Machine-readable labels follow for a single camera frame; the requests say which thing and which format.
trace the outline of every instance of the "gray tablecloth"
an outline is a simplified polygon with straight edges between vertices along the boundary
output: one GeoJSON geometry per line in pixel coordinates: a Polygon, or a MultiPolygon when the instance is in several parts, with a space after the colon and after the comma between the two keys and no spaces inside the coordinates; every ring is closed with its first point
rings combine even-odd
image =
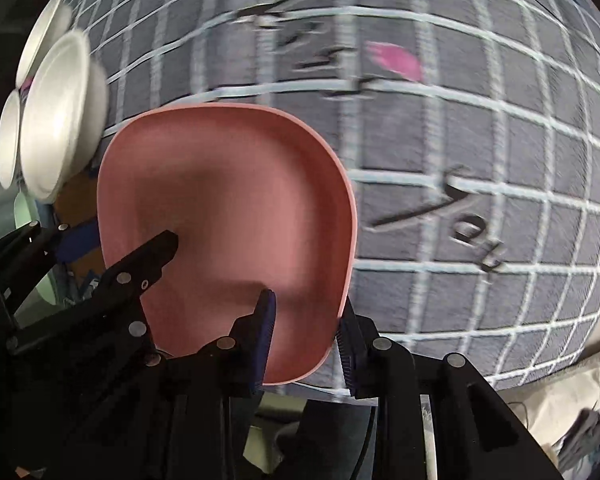
{"type": "MultiPolygon", "coordinates": [[[[96,165],[125,120],[166,103],[290,112],[354,183],[359,314],[416,352],[464,352],[497,388],[577,358],[600,312],[600,14],[588,0],[66,1],[108,76],[96,165]],[[449,170],[477,197],[364,228],[446,200],[449,170]],[[476,216],[480,238],[452,238],[476,216]],[[487,274],[498,241],[504,263],[487,274]]],[[[305,382],[344,394],[337,359],[305,382]]]]}

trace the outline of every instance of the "stack of white bowls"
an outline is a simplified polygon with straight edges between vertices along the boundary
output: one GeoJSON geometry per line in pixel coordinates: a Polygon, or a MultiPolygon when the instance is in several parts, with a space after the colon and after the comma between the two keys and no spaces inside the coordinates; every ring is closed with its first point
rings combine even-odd
{"type": "Polygon", "coordinates": [[[0,184],[8,189],[22,171],[27,192],[43,203],[53,203],[93,157],[107,113],[104,70],[85,32],[68,32],[71,20],[62,0],[46,4],[0,117],[0,184]]]}

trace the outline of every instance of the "pink bowl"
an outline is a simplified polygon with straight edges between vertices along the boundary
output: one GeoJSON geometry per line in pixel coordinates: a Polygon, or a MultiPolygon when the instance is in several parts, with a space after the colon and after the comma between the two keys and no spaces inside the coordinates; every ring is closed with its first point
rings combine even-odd
{"type": "Polygon", "coordinates": [[[315,131],[256,105],[153,110],[110,144],[98,177],[107,266],[164,229],[176,257],[142,296],[154,341],[175,356],[228,334],[271,288],[278,313],[265,374],[283,384],[328,355],[356,245],[355,201],[315,131]]]}

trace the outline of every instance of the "pink heart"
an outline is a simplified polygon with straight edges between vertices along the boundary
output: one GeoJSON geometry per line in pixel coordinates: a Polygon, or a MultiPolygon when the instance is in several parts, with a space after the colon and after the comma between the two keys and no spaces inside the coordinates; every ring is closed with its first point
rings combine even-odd
{"type": "Polygon", "coordinates": [[[400,74],[408,81],[422,81],[420,61],[400,45],[367,41],[366,50],[376,65],[400,74]]]}

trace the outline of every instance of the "black wire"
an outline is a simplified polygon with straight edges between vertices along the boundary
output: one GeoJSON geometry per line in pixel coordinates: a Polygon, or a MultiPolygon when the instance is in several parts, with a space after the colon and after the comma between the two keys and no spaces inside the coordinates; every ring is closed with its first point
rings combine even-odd
{"type": "Polygon", "coordinates": [[[356,480],[358,478],[358,473],[360,473],[360,468],[362,468],[362,463],[365,461],[366,450],[369,447],[369,441],[371,440],[371,435],[374,432],[374,422],[376,421],[376,407],[371,407],[371,412],[369,413],[369,424],[366,427],[366,435],[365,441],[362,443],[362,449],[360,450],[360,455],[358,456],[358,461],[353,468],[353,472],[349,477],[349,480],[356,480]]]}

